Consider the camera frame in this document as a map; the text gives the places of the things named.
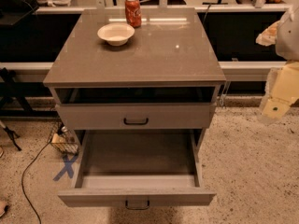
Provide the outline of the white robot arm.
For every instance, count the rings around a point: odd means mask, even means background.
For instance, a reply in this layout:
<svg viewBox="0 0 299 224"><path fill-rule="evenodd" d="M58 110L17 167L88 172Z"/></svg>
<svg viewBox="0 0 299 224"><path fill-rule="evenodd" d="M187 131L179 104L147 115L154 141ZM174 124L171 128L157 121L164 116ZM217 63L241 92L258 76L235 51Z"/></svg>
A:
<svg viewBox="0 0 299 224"><path fill-rule="evenodd" d="M299 6L293 5L256 38L262 46L274 45L286 60L281 68L271 68L260 103L259 121L271 124L281 119L299 100Z"/></svg>

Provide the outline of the white and tan gripper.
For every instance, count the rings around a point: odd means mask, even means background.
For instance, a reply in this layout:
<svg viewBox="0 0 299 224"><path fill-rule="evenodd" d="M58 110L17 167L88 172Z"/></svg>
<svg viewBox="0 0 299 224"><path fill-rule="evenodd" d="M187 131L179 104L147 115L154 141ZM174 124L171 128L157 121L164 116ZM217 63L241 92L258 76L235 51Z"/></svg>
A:
<svg viewBox="0 0 299 224"><path fill-rule="evenodd" d="M276 21L256 38L262 46L274 45L286 63L272 68L261 100L259 120L271 124L281 119L299 99L299 29L295 21Z"/></svg>

